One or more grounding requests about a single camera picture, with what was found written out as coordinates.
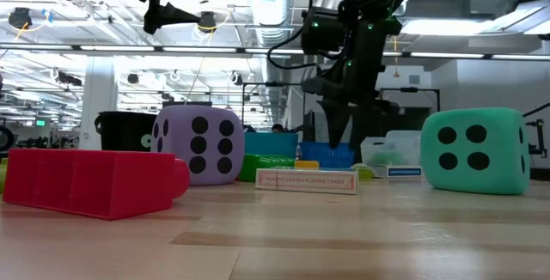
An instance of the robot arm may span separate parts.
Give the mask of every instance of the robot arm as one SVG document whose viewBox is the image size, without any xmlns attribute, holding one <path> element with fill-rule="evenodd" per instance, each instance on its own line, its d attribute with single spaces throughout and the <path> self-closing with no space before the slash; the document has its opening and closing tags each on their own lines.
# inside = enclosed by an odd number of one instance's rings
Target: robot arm
<svg viewBox="0 0 550 280">
<path fill-rule="evenodd" d="M 338 146 L 352 116 L 350 147 L 358 149 L 368 136 L 377 136 L 377 119 L 395 113 L 393 103 L 377 99 L 378 73 L 385 71 L 382 54 L 389 35 L 401 24 L 391 14 L 403 0 L 345 0 L 338 11 L 312 8 L 305 17 L 302 49 L 307 54 L 338 52 L 336 64 L 302 83 L 319 101 L 328 122 L 330 145 Z"/>
</svg>

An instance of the purple foam die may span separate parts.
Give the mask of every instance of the purple foam die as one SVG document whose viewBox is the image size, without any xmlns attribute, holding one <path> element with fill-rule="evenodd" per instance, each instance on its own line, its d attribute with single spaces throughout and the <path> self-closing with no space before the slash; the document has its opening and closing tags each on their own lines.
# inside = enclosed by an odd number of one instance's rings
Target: purple foam die
<svg viewBox="0 0 550 280">
<path fill-rule="evenodd" d="M 221 108 L 164 107 L 153 126 L 151 152 L 173 153 L 191 171 L 191 186 L 225 185 L 235 180 L 244 159 L 239 117 Z"/>
</svg>

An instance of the black bin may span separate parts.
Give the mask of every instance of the black bin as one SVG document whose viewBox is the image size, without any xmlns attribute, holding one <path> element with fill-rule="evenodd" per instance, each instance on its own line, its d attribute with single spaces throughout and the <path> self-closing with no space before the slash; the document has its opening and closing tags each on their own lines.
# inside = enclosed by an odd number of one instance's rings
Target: black bin
<svg viewBox="0 0 550 280">
<path fill-rule="evenodd" d="M 101 112 L 95 130 L 101 135 L 101 149 L 150 151 L 156 115 L 149 113 Z"/>
</svg>

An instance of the blue basket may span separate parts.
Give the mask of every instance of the blue basket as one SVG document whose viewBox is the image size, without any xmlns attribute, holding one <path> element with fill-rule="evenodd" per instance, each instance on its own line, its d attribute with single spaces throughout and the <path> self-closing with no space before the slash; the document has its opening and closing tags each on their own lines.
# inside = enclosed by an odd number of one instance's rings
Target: blue basket
<svg viewBox="0 0 550 280">
<path fill-rule="evenodd" d="M 353 165 L 354 152 L 348 143 L 341 143 L 331 149 L 328 143 L 300 143 L 302 160 L 318 161 L 322 168 L 350 168 Z"/>
<path fill-rule="evenodd" d="M 248 155 L 283 155 L 296 158 L 296 133 L 244 133 L 244 152 Z"/>
</svg>

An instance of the table surface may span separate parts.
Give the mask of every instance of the table surface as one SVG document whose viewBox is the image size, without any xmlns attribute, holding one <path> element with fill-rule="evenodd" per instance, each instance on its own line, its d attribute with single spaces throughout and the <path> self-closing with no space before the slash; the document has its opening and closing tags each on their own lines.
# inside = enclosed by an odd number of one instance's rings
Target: table surface
<svg viewBox="0 0 550 280">
<path fill-rule="evenodd" d="M 360 195 L 194 187 L 106 222 L 0 204 L 2 280 L 550 279 L 550 185 L 521 197 L 372 180 Z"/>
</svg>

